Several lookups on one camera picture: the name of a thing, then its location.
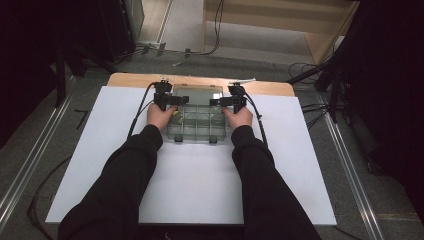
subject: black jacket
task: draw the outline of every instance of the black jacket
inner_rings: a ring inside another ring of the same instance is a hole
[[[320,239],[252,128],[238,127],[231,140],[242,181],[246,239]],[[116,150],[81,203],[61,222],[59,239],[134,239],[140,202],[162,143],[159,130],[147,125]]]

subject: black clamp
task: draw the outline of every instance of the black clamp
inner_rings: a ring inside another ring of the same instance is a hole
[[[228,86],[231,97],[222,97],[219,99],[210,99],[209,106],[234,107],[234,113],[238,113],[240,109],[246,106],[246,93],[244,88],[239,83],[234,83],[233,86]]]
[[[153,95],[153,102],[156,103],[162,111],[166,111],[166,105],[184,105],[189,102],[188,96],[172,96],[172,84],[168,80],[161,80],[155,83],[156,92]]]

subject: metal rail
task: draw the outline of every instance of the metal rail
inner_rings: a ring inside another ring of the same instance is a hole
[[[6,226],[9,217],[11,216],[16,204],[19,201],[25,187],[27,186],[32,174],[34,173],[40,159],[46,149],[47,145],[50,142],[51,137],[56,131],[57,126],[60,123],[66,109],[68,108],[69,102],[74,92],[76,79],[71,77],[68,81],[69,93],[63,103],[55,108],[44,126],[43,131],[35,142],[34,146],[31,149],[31,152],[28,154],[25,162],[22,164],[21,169],[10,185],[8,191],[4,195],[3,199],[0,202],[0,234]]]
[[[328,104],[325,96],[318,94],[318,99],[320,103]],[[325,120],[339,154],[343,169],[346,173],[350,188],[352,189],[356,204],[358,205],[359,213],[361,214],[365,228],[368,231],[368,235],[372,240],[384,240],[383,232],[380,229],[377,217],[372,209],[370,201],[368,200],[361,180],[356,173],[355,166],[353,165],[352,159],[350,158],[347,147],[343,141],[339,126],[332,121],[328,113],[325,114]]]

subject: hand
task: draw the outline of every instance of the hand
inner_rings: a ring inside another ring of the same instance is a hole
[[[243,125],[252,126],[253,114],[249,111],[249,109],[247,109],[247,107],[241,108],[236,114],[232,113],[226,107],[223,107],[221,111],[227,117],[228,123],[233,130]]]
[[[147,124],[155,125],[160,131],[168,124],[175,110],[177,110],[177,106],[171,106],[163,112],[158,105],[152,103],[147,110]]]

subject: black cable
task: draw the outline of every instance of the black cable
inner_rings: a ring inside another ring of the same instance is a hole
[[[221,0],[219,5],[218,5],[218,8],[216,10],[216,13],[215,13],[215,38],[216,38],[215,39],[215,46],[209,52],[205,52],[205,53],[202,53],[202,52],[182,52],[182,51],[176,51],[176,50],[156,49],[156,48],[150,48],[150,46],[143,46],[142,49],[136,50],[132,53],[125,54],[125,55],[122,55],[122,56],[129,56],[129,55],[137,54],[139,52],[144,52],[144,48],[146,48],[146,47],[149,48],[148,50],[160,51],[160,52],[164,52],[164,53],[181,53],[181,54],[184,54],[184,55],[202,55],[202,56],[210,55],[210,54],[214,53],[219,48],[219,43],[221,41],[219,35],[220,35],[220,32],[221,32],[221,22],[222,22],[223,11],[224,11],[224,0]]]
[[[323,117],[326,113],[328,112],[328,110],[324,110],[322,111],[316,118],[312,119],[310,122],[308,122],[306,124],[306,126],[308,127],[308,131],[311,130],[311,128],[315,125],[315,123],[318,122],[318,120]]]
[[[313,67],[313,68],[316,68],[316,67],[317,67],[317,65],[315,65],[315,64],[305,64],[305,65],[303,65],[303,67],[302,67],[302,69],[301,69],[302,73],[304,73],[304,72],[305,72],[305,67]],[[311,77],[308,77],[308,79],[310,79],[310,80],[312,80],[312,81],[316,81],[316,80],[318,80],[318,79],[316,79],[316,78],[311,78]]]
[[[255,110],[256,113],[256,118],[258,119],[258,123],[259,123],[259,129],[261,130],[261,135],[262,135],[262,141],[265,143],[265,146],[268,147],[268,141],[266,139],[266,135],[265,135],[265,129],[264,126],[262,124],[262,115],[259,114],[258,109],[256,108],[255,102],[253,102],[253,99],[249,96],[249,94],[244,90],[244,88],[240,87],[240,86],[235,86],[237,89],[243,91],[243,93],[246,95],[248,101],[250,102],[250,104],[253,106],[253,109]]]
[[[302,112],[305,114],[305,113],[322,111],[322,110],[327,110],[327,109],[328,109],[328,106],[322,106],[322,107],[319,107],[319,108],[305,109]]]
[[[328,106],[328,104],[313,103],[313,104],[308,104],[308,105],[301,106],[301,108],[307,108],[307,107],[312,107],[312,106],[320,106],[320,107],[322,107],[322,106]]]
[[[27,216],[31,222],[31,224],[36,227],[38,230],[40,230],[40,232],[49,240],[53,240],[53,238],[50,236],[50,234],[44,229],[44,227],[41,225],[40,220],[38,219],[38,215],[37,215],[37,201],[38,201],[38,197],[40,194],[41,189],[43,188],[44,184],[47,182],[47,180],[50,179],[50,177],[53,175],[53,173],[59,168],[61,167],[64,163],[66,163],[67,161],[69,161],[72,158],[72,155],[67,157],[65,160],[63,160],[62,162],[60,162],[55,168],[53,168],[53,170],[50,171],[50,173],[47,175],[46,178],[44,178],[44,180],[41,182],[41,184],[38,186],[37,191],[35,191],[34,196],[32,197],[32,201],[28,207],[27,210]]]
[[[113,66],[119,65],[119,64],[121,64],[123,61],[125,61],[125,59],[127,59],[127,58],[128,58],[128,55],[126,55],[126,56],[122,56],[122,58],[121,58],[119,61],[117,61],[116,63],[113,63],[112,65],[113,65]]]
[[[135,117],[134,117],[134,119],[133,119],[133,122],[131,123],[131,127],[130,127],[130,130],[129,130],[129,132],[128,132],[127,139],[131,137],[132,132],[134,131],[135,124],[137,123],[138,117],[140,116],[140,114],[141,114],[141,113],[143,112],[143,110],[144,110],[144,108],[143,108],[143,109],[141,109],[141,108],[143,107],[144,101],[146,100],[146,96],[147,96],[147,93],[149,92],[149,89],[150,89],[152,86],[154,86],[155,84],[156,84],[156,83],[150,83],[150,84],[149,84],[149,86],[147,86],[147,89],[146,89],[146,91],[144,92],[143,100],[141,100],[140,107],[138,107],[137,114],[135,115]]]
[[[348,235],[349,237],[351,237],[351,238],[353,238],[353,239],[362,240],[362,239],[360,239],[360,238],[358,238],[358,237],[355,237],[355,236],[353,236],[352,234],[350,234],[350,233],[348,233],[348,232],[346,232],[346,231],[344,231],[344,230],[340,229],[340,228],[339,228],[339,227],[337,227],[337,226],[333,226],[333,227],[334,227],[335,229],[339,230],[340,232],[342,232],[342,233],[344,233],[344,234]]]
[[[302,67],[301,67],[301,74],[303,74],[304,73],[304,68],[306,67],[306,66],[311,66],[311,67],[315,67],[315,68],[317,68],[317,65],[313,65],[313,64],[308,64],[308,63],[302,63],[302,62],[297,62],[297,63],[293,63],[293,64],[291,64],[290,66],[289,66],[289,69],[288,69],[288,74],[289,74],[289,76],[291,77],[291,78],[294,78],[293,77],[293,75],[292,75],[292,73],[291,73],[291,70],[292,70],[292,67],[294,67],[294,66],[296,66],[296,65],[303,65]],[[307,77],[307,78],[305,78],[305,79],[310,79],[310,80],[312,80],[312,81],[310,81],[310,82],[304,82],[304,81],[301,81],[300,83],[301,84],[314,84],[315,83],[315,81],[316,81],[316,79],[314,79],[314,78],[311,78],[311,77]]]
[[[289,66],[289,69],[288,69],[288,74],[290,75],[291,79],[287,80],[286,82],[293,85],[293,84],[295,84],[297,82],[301,82],[301,81],[303,81],[305,79],[311,79],[311,80],[316,81],[315,79],[310,78],[310,76],[315,75],[315,74],[318,74],[319,72],[323,71],[325,69],[325,67],[328,65],[327,62],[329,62],[334,55],[335,55],[335,52],[334,52],[334,45],[333,45],[333,52],[328,57],[326,57],[322,61],[322,63],[320,65],[309,64],[309,63],[301,63],[301,62],[297,62],[297,63],[291,64]],[[299,64],[304,64],[303,67],[302,67],[302,69],[301,69],[302,72],[300,74],[298,74],[296,77],[293,77],[293,75],[291,74],[291,68],[293,66],[299,65]],[[312,69],[304,72],[304,68],[306,66],[313,66],[316,69],[316,73],[313,73],[315,71],[313,71],[312,73],[310,73],[310,71]]]
[[[146,104],[146,106],[144,106],[144,108],[143,109],[141,109],[141,111],[140,111],[140,114],[150,105],[150,103],[152,103],[153,102],[153,100],[150,100],[150,102],[148,102],[147,104]]]

